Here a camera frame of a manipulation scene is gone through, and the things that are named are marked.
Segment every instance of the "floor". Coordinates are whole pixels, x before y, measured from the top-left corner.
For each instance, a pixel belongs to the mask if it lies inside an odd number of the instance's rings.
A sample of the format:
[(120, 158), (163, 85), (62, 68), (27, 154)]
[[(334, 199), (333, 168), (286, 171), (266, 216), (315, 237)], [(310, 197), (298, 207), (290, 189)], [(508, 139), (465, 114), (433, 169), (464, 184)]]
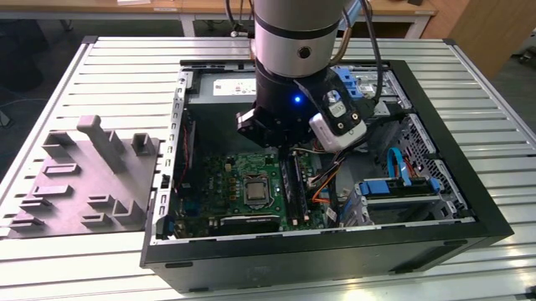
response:
[[(12, 100), (36, 98), (1, 107), (3, 112), (15, 121), (9, 129), (0, 128), (0, 179), (17, 155), (25, 137), (39, 118), (45, 100), (51, 96), (56, 84), (64, 74), (71, 58), (86, 35), (96, 36), (182, 36), (180, 23), (176, 21), (74, 21), (74, 30), (66, 32), (59, 21), (39, 21), (39, 25), (49, 42), (49, 49), (35, 55), (33, 59), (44, 74), (44, 82), (25, 93), (11, 93), (0, 88), (0, 106)], [(209, 25), (197, 21), (195, 28), (199, 36), (226, 36), (226, 22)], [(528, 126), (536, 131), (536, 68), (520, 65), (516, 59), (505, 64), (492, 84), (512, 105)]]

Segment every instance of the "cable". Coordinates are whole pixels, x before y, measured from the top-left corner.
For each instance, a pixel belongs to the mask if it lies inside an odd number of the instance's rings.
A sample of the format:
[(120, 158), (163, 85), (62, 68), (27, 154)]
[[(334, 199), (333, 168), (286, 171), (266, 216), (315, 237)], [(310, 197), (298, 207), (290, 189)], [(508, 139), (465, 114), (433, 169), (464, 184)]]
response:
[(242, 23), (242, 9), (243, 9), (243, 0), (241, 0), (241, 13), (239, 13), (239, 17), (238, 17), (238, 24)]
[(322, 145), (318, 144), (317, 138), (313, 140), (313, 150), (318, 151), (318, 152), (323, 152), (323, 147), (322, 147)]
[(237, 30), (237, 28), (235, 28), (237, 22), (234, 22), (234, 18), (233, 18), (230, 0), (225, 0), (225, 1), (226, 1), (226, 14), (227, 14), (229, 23), (231, 24), (233, 30)]
[(310, 150), (310, 149), (302, 149), (301, 147), (294, 147), (291, 148), (293, 151), (302, 151), (302, 152), (310, 152), (311, 154), (328, 154), (326, 152), (318, 152), (315, 150)]
[(345, 34), (342, 35), (342, 41), (341, 41), (341, 45), (338, 47), (337, 54), (329, 61), (329, 66), (336, 66), (338, 64), (338, 62), (341, 61), (342, 57), (345, 56), (346, 49), (348, 49), (349, 43), (350, 43), (352, 24), (350, 24), (349, 13), (346, 12), (345, 8), (342, 8), (342, 16), (344, 16), (345, 21), (346, 21), (346, 30), (345, 30)]
[(376, 32), (374, 32), (374, 27), (373, 27), (373, 23), (372, 23), (372, 6), (366, 0), (360, 0), (360, 1), (361, 1), (362, 10), (365, 13), (366, 28), (369, 30), (372, 50), (374, 52), (374, 58), (376, 58), (376, 70), (378, 72), (378, 83), (376, 84), (376, 93), (373, 96), (374, 102), (378, 103), (380, 97), (382, 96), (382, 90), (384, 90), (382, 89), (382, 87), (384, 87), (382, 57), (380, 54), (380, 46), (378, 46), (378, 41), (376, 39)]
[(251, 19), (253, 19), (253, 15), (254, 15), (254, 6), (253, 6), (253, 0), (249, 0), (250, 1), (250, 9), (251, 9), (251, 11), (250, 11), (250, 21), (251, 21)]
[(329, 184), (329, 182), (332, 181), (332, 179), (336, 177), (336, 174), (337, 174), (338, 170), (340, 170), (340, 167), (337, 168), (336, 172), (329, 176), (328, 180), (326, 180), (326, 181), (322, 183), (322, 185), (319, 186), (317, 192), (315, 192), (314, 195), (313, 195), (313, 203), (325, 203), (325, 202), (326, 202), (325, 199), (318, 199), (317, 197), (318, 197), (318, 194), (319, 194), (319, 192), (322, 191), (322, 189), (326, 187), (326, 185)]

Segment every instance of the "black cable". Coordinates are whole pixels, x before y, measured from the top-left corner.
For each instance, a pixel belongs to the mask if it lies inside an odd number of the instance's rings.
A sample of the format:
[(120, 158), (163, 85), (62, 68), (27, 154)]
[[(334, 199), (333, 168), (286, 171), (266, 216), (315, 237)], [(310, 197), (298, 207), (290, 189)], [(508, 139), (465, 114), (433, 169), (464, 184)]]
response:
[(229, 23), (231, 24), (233, 30), (237, 30), (237, 22), (234, 21), (234, 18), (233, 18), (230, 0), (225, 0), (225, 1), (226, 1), (226, 15), (227, 15)]
[(338, 166), (345, 161), (348, 154), (354, 150), (354, 148), (365, 144), (365, 142), (370, 139), (370, 136), (374, 133), (376, 129), (381, 125), (386, 124), (388, 122), (402, 120), (406, 116), (408, 114), (402, 112), (389, 117), (376, 119), (368, 126), (366, 134), (333, 156), (329, 168), (323, 173), (321, 173), (321, 175), (315, 176), (315, 180), (313, 182), (318, 182), (318, 180), (321, 180), (322, 178), (329, 178), (329, 176), (337, 171)]
[(238, 17), (238, 24), (242, 24), (242, 9), (243, 9), (243, 0), (241, 0), (241, 13)]
[(254, 14), (254, 7), (253, 7), (253, 0), (249, 0), (249, 1), (250, 1), (250, 7), (251, 7), (251, 12), (250, 12), (250, 21), (251, 21), (253, 14)]
[(376, 58), (376, 69), (378, 71), (378, 83), (376, 84), (376, 93), (373, 96), (374, 102), (380, 102), (380, 97), (382, 95), (382, 90), (384, 90), (384, 67), (382, 67), (382, 57), (380, 54), (380, 46), (378, 46), (378, 41), (376, 39), (376, 32), (374, 32), (374, 27), (372, 23), (372, 7), (368, 4), (366, 0), (360, 0), (361, 1), (361, 6), (362, 10), (365, 13), (365, 21), (366, 21), (366, 28), (369, 30), (369, 37), (370, 37), (370, 43), (372, 43), (372, 49), (374, 52), (374, 58)]

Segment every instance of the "metal workbench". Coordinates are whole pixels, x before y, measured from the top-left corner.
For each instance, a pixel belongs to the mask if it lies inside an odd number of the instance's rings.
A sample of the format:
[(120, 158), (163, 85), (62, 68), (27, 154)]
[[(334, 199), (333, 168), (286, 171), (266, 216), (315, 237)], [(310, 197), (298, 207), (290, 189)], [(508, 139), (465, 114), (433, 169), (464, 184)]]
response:
[[(515, 235), (424, 273), (219, 291), (207, 298), (520, 300), (536, 285), (535, 135), (457, 46), (441, 40), (381, 40), (380, 47), (384, 58), (409, 63)], [(143, 131), (166, 149), (179, 60), (247, 59), (249, 54), (247, 40), (229, 38), (99, 38), (83, 44), (0, 185), (0, 217), (31, 188), (49, 130), (83, 139), (78, 117), (99, 114), (102, 126), (119, 138)], [(353, 40), (346, 58), (373, 59), (370, 43)], [(138, 267), (142, 243), (142, 232), (1, 240), (0, 300), (183, 297)]]

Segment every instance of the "white label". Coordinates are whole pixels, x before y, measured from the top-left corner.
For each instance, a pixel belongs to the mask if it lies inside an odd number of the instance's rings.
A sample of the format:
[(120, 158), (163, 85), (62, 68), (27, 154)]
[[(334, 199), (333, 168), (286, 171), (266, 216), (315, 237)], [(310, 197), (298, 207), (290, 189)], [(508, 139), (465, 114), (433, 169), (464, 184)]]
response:
[(214, 96), (255, 95), (257, 84), (254, 78), (229, 78), (214, 81)]
[(329, 106), (329, 110), (332, 112), (332, 115), (334, 117), (340, 117), (346, 113), (346, 107), (342, 102), (337, 102), (333, 105)]
[(370, 85), (361, 85), (360, 90), (364, 92), (372, 92), (374, 91), (373, 87)]
[(416, 14), (434, 14), (433, 11), (416, 11)]
[(330, 207), (328, 207), (326, 215), (333, 221), (337, 221), (337, 213), (334, 212), (334, 210)]
[(176, 8), (154, 8), (154, 11), (178, 11)]

